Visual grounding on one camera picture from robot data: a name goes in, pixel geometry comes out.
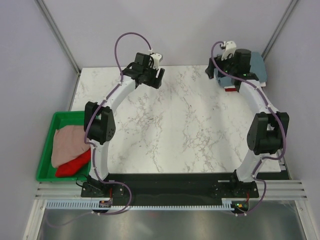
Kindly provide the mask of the blue-grey t-shirt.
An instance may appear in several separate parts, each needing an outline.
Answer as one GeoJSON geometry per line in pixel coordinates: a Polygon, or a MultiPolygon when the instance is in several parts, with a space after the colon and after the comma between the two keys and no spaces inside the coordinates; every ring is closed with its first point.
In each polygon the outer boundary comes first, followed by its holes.
{"type": "MultiPolygon", "coordinates": [[[[256,51],[238,49],[235,51],[235,60],[231,75],[245,80],[256,79],[259,83],[267,83],[267,71],[262,56],[256,51]]],[[[222,88],[235,86],[235,81],[229,77],[216,79],[222,88]]]]}

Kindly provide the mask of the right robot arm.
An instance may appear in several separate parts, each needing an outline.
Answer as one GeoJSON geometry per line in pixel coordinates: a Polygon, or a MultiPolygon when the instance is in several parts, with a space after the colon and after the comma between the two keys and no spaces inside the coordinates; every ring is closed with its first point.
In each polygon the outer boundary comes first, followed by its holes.
{"type": "Polygon", "coordinates": [[[267,82],[267,72],[258,52],[237,49],[228,55],[212,56],[205,73],[210,79],[216,79],[220,87],[235,89],[254,113],[246,137],[248,152],[229,181],[230,193],[240,197],[247,189],[254,188],[265,160],[282,158],[276,153],[286,148],[290,117],[274,107],[262,89],[267,82]]]}

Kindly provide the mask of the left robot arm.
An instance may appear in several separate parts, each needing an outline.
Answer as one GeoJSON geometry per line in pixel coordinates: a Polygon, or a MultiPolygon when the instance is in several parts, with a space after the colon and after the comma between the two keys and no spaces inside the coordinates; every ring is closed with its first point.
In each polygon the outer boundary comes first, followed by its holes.
{"type": "Polygon", "coordinates": [[[116,133],[114,113],[125,98],[138,86],[159,89],[165,69],[160,67],[163,55],[156,52],[138,52],[133,62],[120,70],[117,84],[101,103],[89,101],[84,108],[84,142],[90,145],[91,167],[89,177],[94,179],[92,191],[99,197],[106,196],[110,185],[104,181],[109,175],[109,144],[116,133]]]}

